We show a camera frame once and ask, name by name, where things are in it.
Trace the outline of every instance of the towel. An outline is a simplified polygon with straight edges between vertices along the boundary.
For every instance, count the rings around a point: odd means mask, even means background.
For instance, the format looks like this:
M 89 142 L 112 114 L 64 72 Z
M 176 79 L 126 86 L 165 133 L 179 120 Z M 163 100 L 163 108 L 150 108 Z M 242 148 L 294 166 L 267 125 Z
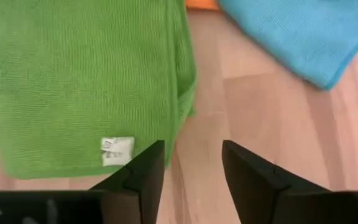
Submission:
M 112 174 L 110 156 L 158 139 L 168 163 L 195 90 L 185 16 L 181 0 L 0 0 L 4 170 Z M 110 144 L 126 151 L 106 158 Z
M 329 90 L 358 51 L 358 0 L 219 0 L 266 51 Z
M 219 10 L 217 0 L 186 0 L 186 7 L 190 9 Z

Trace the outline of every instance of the blue microfiber towel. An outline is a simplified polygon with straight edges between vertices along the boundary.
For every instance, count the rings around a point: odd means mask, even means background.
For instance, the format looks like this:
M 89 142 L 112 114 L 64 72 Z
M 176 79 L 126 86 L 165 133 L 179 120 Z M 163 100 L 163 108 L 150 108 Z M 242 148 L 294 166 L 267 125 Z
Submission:
M 358 0 L 219 0 L 290 70 L 329 90 L 358 51 Z

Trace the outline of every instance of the green microfiber towel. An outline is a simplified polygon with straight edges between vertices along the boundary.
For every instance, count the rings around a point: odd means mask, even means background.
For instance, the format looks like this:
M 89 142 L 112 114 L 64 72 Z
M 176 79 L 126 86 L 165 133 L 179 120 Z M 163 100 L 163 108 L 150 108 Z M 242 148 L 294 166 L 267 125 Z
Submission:
M 18 179 L 114 173 L 103 138 L 169 162 L 195 63 L 182 0 L 0 0 L 0 156 Z

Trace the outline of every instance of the white label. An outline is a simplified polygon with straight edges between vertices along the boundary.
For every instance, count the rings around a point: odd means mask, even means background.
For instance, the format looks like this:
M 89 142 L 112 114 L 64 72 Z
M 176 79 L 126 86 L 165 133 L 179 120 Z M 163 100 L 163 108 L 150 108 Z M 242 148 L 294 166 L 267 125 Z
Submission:
M 102 138 L 103 166 L 126 165 L 132 159 L 134 137 Z

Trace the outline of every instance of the wooden surface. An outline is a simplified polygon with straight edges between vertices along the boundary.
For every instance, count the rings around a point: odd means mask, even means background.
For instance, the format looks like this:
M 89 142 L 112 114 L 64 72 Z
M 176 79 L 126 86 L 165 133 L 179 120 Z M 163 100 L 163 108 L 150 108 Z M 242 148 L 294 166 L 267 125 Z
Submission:
M 358 55 L 332 91 L 279 65 L 218 12 L 190 12 L 197 115 L 179 134 L 158 223 L 239 223 L 221 142 L 233 139 L 329 189 L 358 189 Z M 102 177 L 14 180 L 0 190 L 87 189 Z

